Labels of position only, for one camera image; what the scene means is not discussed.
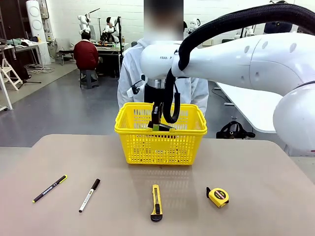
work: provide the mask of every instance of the person in red jacket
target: person in red jacket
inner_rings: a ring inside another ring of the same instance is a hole
[[[81,34],[82,40],[74,46],[74,59],[79,70],[95,70],[99,57],[96,46],[90,42],[91,35],[87,32]]]

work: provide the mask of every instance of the black marker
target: black marker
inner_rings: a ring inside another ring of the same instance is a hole
[[[94,190],[96,190],[98,184],[99,184],[100,180],[99,179],[96,179],[91,190],[89,191],[87,197],[85,198],[84,202],[82,203],[82,206],[80,207],[79,209],[79,212],[81,213],[85,207],[85,205],[88,203],[88,200],[90,199],[92,193],[94,192]]]
[[[62,181],[64,181],[67,178],[67,175],[62,176],[60,179],[58,179],[55,183],[53,183],[49,188],[47,188],[44,192],[42,192],[37,198],[33,200],[33,203],[36,203],[39,199],[44,197],[47,193],[50,192],[54,187],[56,187],[58,184],[60,184]]]

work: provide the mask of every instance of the basket rim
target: basket rim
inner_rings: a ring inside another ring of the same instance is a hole
[[[123,107],[119,110],[116,119],[115,119],[115,132],[118,134],[147,134],[147,135],[167,135],[167,134],[178,134],[178,135],[195,135],[195,136],[201,136],[201,135],[205,135],[208,132],[208,127],[207,127],[207,121],[204,118],[201,110],[199,109],[199,107],[197,105],[194,104],[181,104],[181,107],[194,107],[196,108],[198,117],[201,121],[202,124],[202,129],[200,130],[176,130],[176,129],[170,129],[170,131],[153,131],[150,128],[145,128],[145,129],[127,129],[127,128],[119,128],[119,121],[120,121],[120,117],[123,115],[124,111],[126,110],[126,108],[128,106],[136,106],[137,108],[139,108],[139,106],[141,107],[148,107],[148,106],[152,106],[153,103],[145,103],[145,102],[128,102],[125,103],[123,105]]]

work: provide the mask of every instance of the tape measure label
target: tape measure label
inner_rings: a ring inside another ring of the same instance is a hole
[[[217,190],[214,192],[214,194],[215,194],[215,197],[218,199],[225,199],[226,198],[226,195],[223,191]]]

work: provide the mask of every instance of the yellow tape measure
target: yellow tape measure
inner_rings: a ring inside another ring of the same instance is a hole
[[[210,198],[218,208],[223,207],[229,202],[228,193],[221,188],[210,190],[210,188],[207,187],[207,198]]]
[[[159,186],[157,184],[152,185],[153,194],[153,211],[151,214],[151,220],[158,222],[163,217],[161,195],[159,193]]]

